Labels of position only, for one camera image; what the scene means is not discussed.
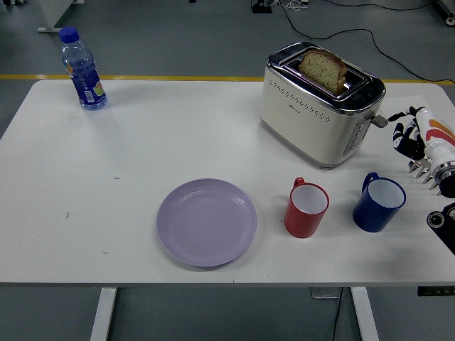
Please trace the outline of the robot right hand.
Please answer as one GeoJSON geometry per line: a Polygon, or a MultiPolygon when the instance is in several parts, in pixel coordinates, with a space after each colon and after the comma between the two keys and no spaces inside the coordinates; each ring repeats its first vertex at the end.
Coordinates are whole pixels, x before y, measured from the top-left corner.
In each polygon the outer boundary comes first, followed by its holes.
{"type": "Polygon", "coordinates": [[[427,157],[434,167],[454,161],[454,132],[426,107],[410,107],[393,114],[389,122],[399,121],[392,135],[394,149],[414,161],[427,157]],[[410,118],[405,126],[399,120],[410,118]]]}

